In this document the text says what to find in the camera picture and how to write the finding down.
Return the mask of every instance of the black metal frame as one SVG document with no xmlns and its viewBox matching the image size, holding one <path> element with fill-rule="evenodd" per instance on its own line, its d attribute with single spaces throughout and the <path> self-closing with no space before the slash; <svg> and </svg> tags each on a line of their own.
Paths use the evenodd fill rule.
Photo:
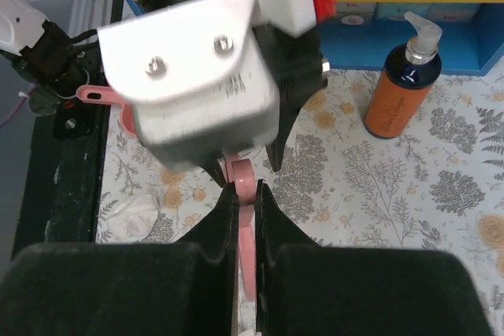
<svg viewBox="0 0 504 336">
<path fill-rule="evenodd" d="M 122 18 L 124 0 L 113 0 L 110 22 Z M 98 83 L 105 84 L 103 74 Z M 89 105 L 91 133 L 53 138 L 56 116 L 35 121 L 31 156 L 12 258 L 37 242 L 93 242 L 102 190 L 109 107 Z"/>
</svg>

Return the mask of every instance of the orange flower print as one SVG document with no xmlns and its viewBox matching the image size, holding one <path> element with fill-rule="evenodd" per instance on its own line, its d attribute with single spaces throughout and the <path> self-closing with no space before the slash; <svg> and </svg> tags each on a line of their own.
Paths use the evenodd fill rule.
<svg viewBox="0 0 504 336">
<path fill-rule="evenodd" d="M 305 104 L 305 109 L 306 110 L 318 110 L 324 105 L 325 103 L 325 95 L 323 93 L 323 90 L 319 90 L 316 94 L 314 94 Z"/>
<path fill-rule="evenodd" d="M 352 220 L 353 217 L 354 217 L 354 214 L 351 213 L 350 216 L 341 216 L 339 218 L 339 220 L 341 220 L 341 223 L 343 223 L 343 228 L 347 228 L 347 226 L 352 227 L 352 225 L 350 224 L 350 221 Z"/>
<path fill-rule="evenodd" d="M 362 88 L 363 88 L 362 82 L 353 82 L 352 85 L 350 86 L 350 93 L 356 94 L 357 92 L 360 92 Z"/>
<path fill-rule="evenodd" d="M 192 193 L 192 197 L 197 202 L 203 201 L 206 198 L 205 190 L 201 188 L 196 188 Z"/>
<path fill-rule="evenodd" d="M 182 193 L 177 189 L 170 189 L 165 194 L 165 206 L 168 209 L 178 209 L 182 205 Z"/>
<path fill-rule="evenodd" d="M 329 214 L 329 212 L 328 212 L 328 206 L 322 207 L 322 205 L 321 205 L 321 208 L 319 210 L 317 210 L 317 213 L 318 214 L 312 218 L 312 223 L 315 221 L 325 222 L 326 220 L 329 219 L 329 216 L 331 216 L 331 214 Z"/>
<path fill-rule="evenodd" d="M 192 216 L 186 216 L 183 220 L 183 225 L 186 227 L 193 227 L 201 216 L 199 214 L 193 214 Z"/>
<path fill-rule="evenodd" d="M 183 172 L 171 172 L 166 168 L 161 168 L 161 182 L 166 185 L 179 185 L 184 176 L 185 173 Z"/>
<path fill-rule="evenodd" d="M 341 108 L 342 112 L 345 114 L 352 114 L 353 112 L 355 112 L 354 104 L 351 104 L 349 102 L 344 102 L 339 107 Z"/>
<path fill-rule="evenodd" d="M 476 228 L 484 244 L 491 248 L 504 249 L 504 218 L 483 216 L 476 224 Z"/>
<path fill-rule="evenodd" d="M 483 96 L 491 102 L 504 102 L 504 90 L 496 90 L 494 87 L 491 88 L 491 94 Z"/>
<path fill-rule="evenodd" d="M 314 119 L 320 129 L 331 129 L 336 121 L 334 114 L 327 110 L 316 112 Z"/>
<path fill-rule="evenodd" d="M 473 98 L 469 96 L 468 94 L 458 94 L 457 100 L 462 100 L 467 107 L 471 106 L 473 104 Z"/>
</svg>

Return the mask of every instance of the silver screw head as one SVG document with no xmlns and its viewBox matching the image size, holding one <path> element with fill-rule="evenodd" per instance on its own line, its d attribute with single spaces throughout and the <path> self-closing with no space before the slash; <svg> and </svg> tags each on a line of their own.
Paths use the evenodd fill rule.
<svg viewBox="0 0 504 336">
<path fill-rule="evenodd" d="M 166 65 L 161 57 L 152 57 L 147 64 L 145 72 L 149 76 L 163 76 L 166 73 Z"/>
<path fill-rule="evenodd" d="M 213 39 L 213 48 L 219 55 L 227 55 L 233 51 L 233 39 L 226 35 L 218 35 Z"/>
<path fill-rule="evenodd" d="M 65 129 L 72 130 L 75 128 L 75 126 L 77 126 L 77 122 L 76 122 L 75 118 L 70 118 L 70 119 L 66 120 Z"/>
</svg>

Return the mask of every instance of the bottle label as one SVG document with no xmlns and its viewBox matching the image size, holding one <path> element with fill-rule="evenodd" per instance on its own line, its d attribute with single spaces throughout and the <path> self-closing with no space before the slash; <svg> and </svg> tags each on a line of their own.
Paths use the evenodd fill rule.
<svg viewBox="0 0 504 336">
<path fill-rule="evenodd" d="M 432 85 L 421 90 L 407 90 L 393 83 L 382 72 L 365 115 L 365 126 L 379 137 L 397 137 L 420 108 L 431 88 Z"/>
</svg>

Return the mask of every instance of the black cable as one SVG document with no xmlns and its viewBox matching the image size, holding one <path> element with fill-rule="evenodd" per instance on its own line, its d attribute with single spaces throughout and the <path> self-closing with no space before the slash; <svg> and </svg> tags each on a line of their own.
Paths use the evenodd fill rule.
<svg viewBox="0 0 504 336">
<path fill-rule="evenodd" d="M 89 31 L 85 31 L 70 40 L 72 41 L 72 43 L 78 43 L 84 41 L 85 39 L 89 39 L 90 37 L 96 35 L 97 33 L 98 31 L 96 29 L 90 29 Z"/>
<path fill-rule="evenodd" d="M 91 49 L 94 49 L 95 47 L 99 47 L 98 40 L 94 41 L 94 42 L 89 42 L 85 45 L 74 46 L 73 52 L 70 54 L 70 57 L 76 57 L 77 55 L 79 55 L 83 51 L 91 50 Z"/>
</svg>

